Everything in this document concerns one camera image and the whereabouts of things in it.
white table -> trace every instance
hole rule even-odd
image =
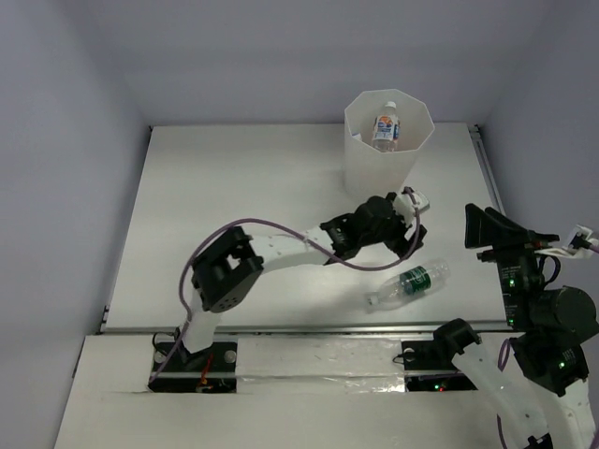
[[[486,335],[483,341],[495,355],[505,337]],[[294,354],[309,354],[306,348],[292,346],[288,349]],[[500,448],[495,414],[476,391],[318,389],[306,394],[278,387],[242,394],[155,394],[146,389],[152,353],[147,335],[88,337],[56,449]],[[350,356],[347,351],[336,354]],[[364,356],[373,359],[372,352]],[[267,358],[259,362],[262,369],[278,372]],[[336,369],[338,364],[329,365]],[[506,373],[515,382],[523,381],[518,372],[512,357]]]
[[[363,273],[341,266],[299,267],[261,277],[221,331],[254,329],[399,328],[462,317],[501,326],[504,309],[496,268],[463,247],[464,205],[491,205],[467,126],[439,123],[407,184],[431,201],[423,216],[424,248],[401,268]],[[201,240],[241,217],[308,229],[355,203],[343,188],[343,126],[255,125],[156,127],[139,184],[107,331],[157,330],[183,321],[177,284]],[[247,226],[254,235],[272,234]],[[435,257],[452,271],[440,292],[395,311],[368,313],[363,295],[387,278]],[[383,245],[353,261],[383,265]],[[191,283],[186,285],[191,297]]]

purple cable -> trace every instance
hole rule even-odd
[[[497,368],[499,371],[503,372],[505,367],[507,366],[507,362],[509,361],[509,339],[505,339],[502,343],[502,348],[499,350],[499,359],[497,360]],[[507,449],[507,444],[505,443],[504,437],[504,428],[502,426],[502,418],[497,415],[497,430],[499,431],[499,441],[502,444],[503,449]]]
[[[412,190],[410,187],[405,187],[403,191],[406,194],[408,194],[408,196],[410,196],[410,200],[412,201],[412,204],[415,205],[416,204],[416,198],[414,197],[414,190]],[[259,219],[259,218],[240,218],[239,220],[235,220],[234,222],[231,222],[229,224],[225,224],[224,226],[222,226],[219,229],[215,230],[204,241],[202,241],[199,244],[199,246],[197,246],[197,248],[189,256],[189,259],[187,259],[187,262],[185,262],[185,265],[183,267],[183,272],[181,273],[181,277],[179,278],[179,302],[181,302],[183,308],[185,309],[185,323],[183,324],[183,327],[181,328],[181,332],[179,332],[179,336],[175,340],[175,343],[173,344],[172,348],[170,348],[170,351],[168,351],[168,354],[165,357],[165,360],[158,367],[158,369],[154,372],[154,374],[152,376],[150,376],[150,380],[148,381],[148,383],[151,384],[153,381],[155,381],[156,378],[160,375],[160,373],[164,370],[164,368],[166,367],[166,365],[169,362],[169,360],[173,357],[173,355],[175,354],[175,352],[177,351],[177,349],[181,345],[181,342],[183,341],[183,338],[185,337],[185,334],[187,333],[187,329],[189,329],[189,325],[190,325],[191,320],[193,318],[193,312],[191,310],[191,307],[189,307],[189,304],[187,304],[187,301],[185,300],[185,297],[184,297],[184,294],[183,294],[183,288],[185,286],[185,278],[187,277],[187,272],[191,268],[191,266],[192,266],[194,260],[196,259],[196,257],[202,251],[204,251],[204,249],[214,239],[216,239],[218,236],[220,236],[221,234],[223,234],[229,228],[231,228],[233,226],[246,225],[246,224],[250,224],[250,223],[255,224],[255,225],[264,225],[264,226],[274,227],[275,229],[283,231],[286,234],[289,234],[290,236],[295,237],[298,240],[305,241],[310,246],[312,246],[313,248],[317,249],[319,252],[321,252],[321,253],[325,254],[326,256],[328,256],[329,259],[331,259],[331,260],[333,260],[333,261],[335,261],[335,262],[337,262],[337,263],[339,263],[339,264],[341,264],[341,265],[343,265],[345,267],[352,268],[352,269],[357,269],[358,271],[383,271],[385,269],[394,268],[394,267],[398,266],[401,262],[403,262],[404,260],[408,259],[414,253],[414,251],[416,250],[416,246],[418,244],[418,236],[419,236],[419,233],[420,233],[420,211],[417,208],[415,208],[414,215],[416,217],[416,230],[414,232],[412,245],[410,246],[410,249],[408,250],[407,255],[405,257],[400,258],[399,260],[396,260],[395,262],[392,262],[392,263],[387,264],[387,265],[383,265],[382,267],[361,267],[359,265],[354,265],[354,264],[352,264],[350,262],[347,262],[347,261],[342,260],[341,258],[337,257],[334,253],[332,253],[331,251],[329,251],[327,248],[319,245],[315,241],[310,240],[310,239],[306,239],[306,236],[304,236],[303,234],[301,234],[298,231],[295,231],[295,230],[293,230],[293,229],[291,229],[291,228],[289,228],[287,226],[284,226],[282,224],[278,224],[278,223],[275,223],[275,222],[270,222],[268,220],[262,220],[262,219]]]

